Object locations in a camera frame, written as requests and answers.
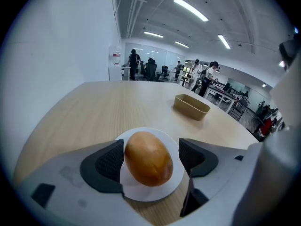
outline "cardboard container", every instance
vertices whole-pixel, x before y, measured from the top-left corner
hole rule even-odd
[[[174,108],[197,121],[201,121],[210,112],[210,106],[185,94],[174,97]]]

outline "office chair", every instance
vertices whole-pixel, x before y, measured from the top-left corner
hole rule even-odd
[[[229,115],[232,116],[234,112],[235,119],[239,121],[243,113],[246,111],[246,108],[248,107],[248,103],[244,99],[240,99],[237,104],[232,108],[231,113]]]
[[[146,73],[148,74],[147,81],[153,81],[156,77],[157,65],[152,63],[146,63],[145,65],[146,65]]]
[[[168,66],[162,66],[162,76],[163,77],[162,79],[164,80],[168,80],[168,78],[166,78],[167,76],[169,76],[169,72],[168,72]]]
[[[141,69],[140,74],[145,75],[144,63],[143,63],[143,61],[140,61],[140,69]]]

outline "ceiling light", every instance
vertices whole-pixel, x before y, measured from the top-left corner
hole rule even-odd
[[[183,0],[174,0],[174,2],[188,9],[190,12],[198,16],[204,22],[208,21],[208,18],[206,18],[203,14],[201,14],[199,11],[197,11],[193,6],[189,5],[187,2]]]
[[[285,67],[285,63],[284,63],[284,61],[281,61],[281,62],[280,62],[280,64],[279,64],[279,66],[281,66],[281,67]]]
[[[164,38],[164,36],[158,35],[158,34],[155,34],[155,33],[152,33],[152,32],[144,32],[144,33],[149,34],[149,35],[153,35],[153,36],[156,36],[156,37],[159,37],[159,38]]]
[[[225,40],[224,36],[222,36],[221,34],[218,35],[218,37],[221,39],[221,41],[223,42],[223,44],[226,46],[227,49],[230,49],[229,44],[227,43],[227,41]]]
[[[182,46],[184,46],[184,47],[186,47],[186,48],[189,48],[187,45],[182,44],[182,43],[179,43],[179,42],[177,42],[177,41],[175,41],[175,43],[180,44],[180,45],[182,45]]]

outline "white plate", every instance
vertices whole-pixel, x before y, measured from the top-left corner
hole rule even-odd
[[[116,140],[123,139],[124,140],[124,147],[127,144],[129,138],[138,131],[147,131],[154,134],[157,138],[159,138],[164,145],[166,146],[172,160],[173,160],[173,174],[170,179],[165,182],[163,185],[160,186],[145,186],[136,181],[133,175],[127,168],[127,164],[124,161],[121,169],[120,169],[120,183],[123,186],[123,192],[125,197],[142,202],[151,202],[155,200],[162,199],[168,195],[170,195],[180,184],[184,174],[184,167],[179,159],[179,146],[178,144],[167,134],[164,132],[148,128],[148,127],[141,127],[135,128],[132,130],[128,130],[122,133]]]

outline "red object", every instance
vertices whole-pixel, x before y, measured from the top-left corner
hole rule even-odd
[[[264,126],[260,127],[261,133],[265,136],[267,134],[267,131],[271,128],[272,126],[272,120],[271,118],[268,118],[267,121],[264,123]]]

